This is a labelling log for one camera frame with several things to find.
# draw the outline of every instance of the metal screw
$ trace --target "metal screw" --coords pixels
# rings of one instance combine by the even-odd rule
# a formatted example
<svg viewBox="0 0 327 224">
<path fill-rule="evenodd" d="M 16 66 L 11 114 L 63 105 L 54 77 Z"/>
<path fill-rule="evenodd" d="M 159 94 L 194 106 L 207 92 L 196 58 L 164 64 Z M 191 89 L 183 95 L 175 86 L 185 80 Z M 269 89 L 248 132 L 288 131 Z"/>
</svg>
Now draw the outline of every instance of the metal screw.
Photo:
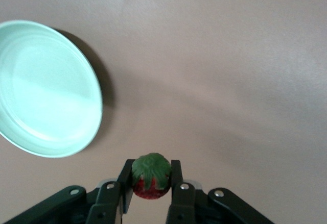
<svg viewBox="0 0 327 224">
<path fill-rule="evenodd" d="M 221 190 L 216 190 L 216 191 L 215 191 L 215 196 L 216 196 L 216 197 L 223 197 L 223 196 L 224 196 L 224 192 L 221 191 Z"/>
<path fill-rule="evenodd" d="M 102 219 L 103 217 L 105 217 L 105 215 L 106 215 L 106 212 L 102 212 L 102 213 L 100 213 L 100 214 L 98 215 L 98 218 L 99 218 L 99 219 Z"/>
<path fill-rule="evenodd" d="M 78 190 L 78 189 L 73 189 L 72 191 L 70 191 L 70 194 L 75 195 L 75 194 L 79 193 L 79 191 L 80 190 Z"/>
<path fill-rule="evenodd" d="M 188 190 L 189 185 L 186 184 L 186 183 L 183 183 L 182 185 L 180 185 L 180 188 L 183 189 L 183 190 Z"/>
<path fill-rule="evenodd" d="M 109 184 L 107 185 L 107 189 L 110 189 L 110 188 L 114 188 L 114 183 L 109 183 Z"/>
</svg>

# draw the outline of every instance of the strawberry leaves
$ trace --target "strawberry leaves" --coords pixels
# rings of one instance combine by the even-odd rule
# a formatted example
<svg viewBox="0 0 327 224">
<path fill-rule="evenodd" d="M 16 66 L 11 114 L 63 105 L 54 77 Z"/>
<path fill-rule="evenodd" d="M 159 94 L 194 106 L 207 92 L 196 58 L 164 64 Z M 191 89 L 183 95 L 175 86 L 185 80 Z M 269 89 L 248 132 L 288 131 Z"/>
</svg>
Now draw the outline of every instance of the strawberry leaves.
<svg viewBox="0 0 327 224">
<path fill-rule="evenodd" d="M 170 187 L 171 165 L 163 155 L 150 153 L 136 159 L 132 164 L 133 186 L 142 180 L 144 190 L 149 190 L 153 179 L 155 189 L 163 190 Z"/>
</svg>

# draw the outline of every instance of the strawberry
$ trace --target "strawberry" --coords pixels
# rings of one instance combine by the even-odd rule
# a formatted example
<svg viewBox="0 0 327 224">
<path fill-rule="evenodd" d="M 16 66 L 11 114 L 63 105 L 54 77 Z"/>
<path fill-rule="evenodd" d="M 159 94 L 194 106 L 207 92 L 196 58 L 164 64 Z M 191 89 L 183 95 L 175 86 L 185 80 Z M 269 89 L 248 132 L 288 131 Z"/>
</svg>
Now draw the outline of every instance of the strawberry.
<svg viewBox="0 0 327 224">
<path fill-rule="evenodd" d="M 150 153 L 132 164 L 133 191 L 142 198 L 156 200 L 170 189 L 171 165 L 163 155 Z"/>
</svg>

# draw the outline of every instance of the plastic plate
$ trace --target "plastic plate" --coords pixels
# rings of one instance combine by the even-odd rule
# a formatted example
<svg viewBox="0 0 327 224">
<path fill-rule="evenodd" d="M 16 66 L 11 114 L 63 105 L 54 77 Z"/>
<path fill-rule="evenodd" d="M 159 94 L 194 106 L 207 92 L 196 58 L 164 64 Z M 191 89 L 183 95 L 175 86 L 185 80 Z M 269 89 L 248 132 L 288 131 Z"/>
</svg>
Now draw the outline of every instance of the plastic plate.
<svg viewBox="0 0 327 224">
<path fill-rule="evenodd" d="M 101 119 L 98 79 L 73 43 L 36 22 L 0 24 L 0 133 L 8 141 L 66 157 L 89 145 Z"/>
</svg>

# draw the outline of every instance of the tabletop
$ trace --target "tabletop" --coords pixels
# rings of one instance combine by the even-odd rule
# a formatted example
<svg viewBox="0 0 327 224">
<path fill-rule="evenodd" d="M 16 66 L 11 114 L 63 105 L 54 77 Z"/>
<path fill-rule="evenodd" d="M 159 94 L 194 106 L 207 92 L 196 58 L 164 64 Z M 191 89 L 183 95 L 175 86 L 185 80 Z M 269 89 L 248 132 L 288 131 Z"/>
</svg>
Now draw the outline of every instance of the tabletop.
<svg viewBox="0 0 327 224">
<path fill-rule="evenodd" d="M 66 186 L 91 191 L 150 152 L 275 223 L 325 222 L 326 0 L 0 2 L 0 22 L 36 21 L 68 37 L 104 104 L 95 139 L 69 157 L 0 138 L 1 223 Z M 165 223 L 170 200 L 134 196 L 123 223 Z"/>
</svg>

